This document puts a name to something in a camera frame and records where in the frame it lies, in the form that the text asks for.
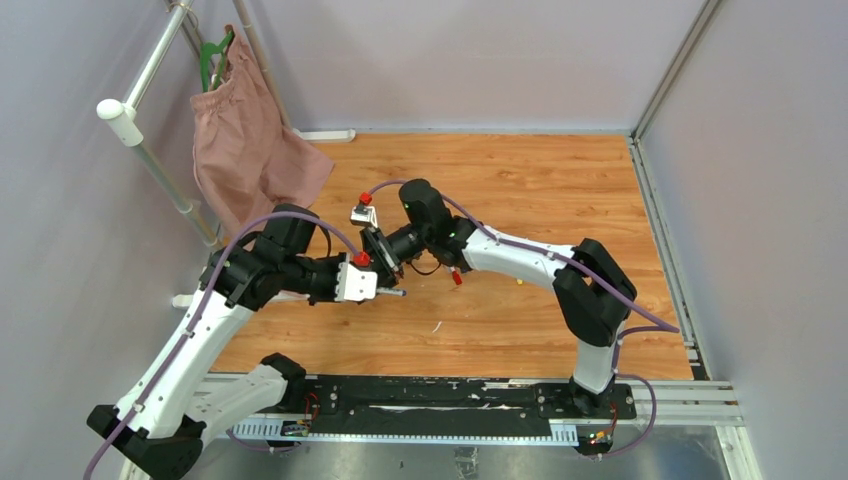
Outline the white pen brown cap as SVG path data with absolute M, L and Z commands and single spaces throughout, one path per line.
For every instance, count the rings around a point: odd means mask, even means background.
M 407 295 L 407 291 L 406 291 L 406 290 L 404 290 L 404 289 L 398 289 L 398 288 L 385 288 L 385 287 L 379 287 L 379 288 L 377 288 L 377 289 L 375 290 L 375 292 L 376 292 L 378 295 L 391 295 L 391 296 L 397 296 L 397 297 L 404 297 L 404 296 L 406 296 L 406 295 Z

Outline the pink cloth shorts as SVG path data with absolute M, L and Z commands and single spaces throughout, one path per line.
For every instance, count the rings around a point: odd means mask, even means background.
M 227 52 L 227 80 L 194 95 L 194 177 L 228 235 L 283 203 L 307 208 L 334 162 L 285 127 L 248 42 Z

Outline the green clothes hanger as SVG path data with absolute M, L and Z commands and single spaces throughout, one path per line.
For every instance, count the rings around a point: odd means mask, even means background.
M 222 82 L 220 77 L 228 65 L 227 53 L 234 37 L 234 30 L 227 27 L 225 36 L 218 43 L 205 42 L 201 45 L 199 65 L 203 92 L 215 90 Z

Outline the grey aluminium frame rail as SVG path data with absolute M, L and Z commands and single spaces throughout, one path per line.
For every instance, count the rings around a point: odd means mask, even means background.
M 628 148 L 676 318 L 682 330 L 690 369 L 695 377 L 692 388 L 707 397 L 700 404 L 691 401 L 692 413 L 685 418 L 694 424 L 709 426 L 716 432 L 721 459 L 730 478 L 761 479 L 763 474 L 751 444 L 737 392 L 730 381 L 715 374 L 713 362 L 706 350 L 703 329 L 694 305 L 694 290 L 684 273 L 683 256 L 672 234 L 668 209 L 662 199 L 656 169 L 648 152 L 648 137 L 655 122 L 723 6 L 722 1 L 699 3 L 686 34 L 631 129 Z

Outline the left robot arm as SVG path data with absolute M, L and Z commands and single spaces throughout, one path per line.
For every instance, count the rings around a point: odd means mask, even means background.
M 339 302 L 345 274 L 364 256 L 337 227 L 294 205 L 249 221 L 211 256 L 183 319 L 145 373 L 115 404 L 89 414 L 103 442 L 84 478 L 114 448 L 153 479 L 181 479 L 208 443 L 249 415 L 272 406 L 300 410 L 305 370 L 280 353 L 200 401 L 194 393 L 235 334 L 278 294 Z

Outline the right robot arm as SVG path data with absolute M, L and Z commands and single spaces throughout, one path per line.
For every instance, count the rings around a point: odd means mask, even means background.
M 380 286 L 394 287 L 404 265 L 423 252 L 453 269 L 459 280 L 472 271 L 497 273 L 551 291 L 564 322 L 577 340 L 577 363 L 568 401 L 584 417 L 613 405 L 617 341 L 637 297 L 637 289 L 602 243 L 578 245 L 521 239 L 481 222 L 425 179 L 397 181 L 408 222 L 385 234 L 377 225 L 373 193 L 366 191 L 351 211 Z

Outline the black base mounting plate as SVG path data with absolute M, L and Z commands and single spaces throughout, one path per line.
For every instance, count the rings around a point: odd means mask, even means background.
M 557 421 L 604 429 L 637 416 L 621 383 L 592 399 L 567 380 L 317 375 L 299 391 L 266 411 L 306 421 L 314 436 L 538 441 Z

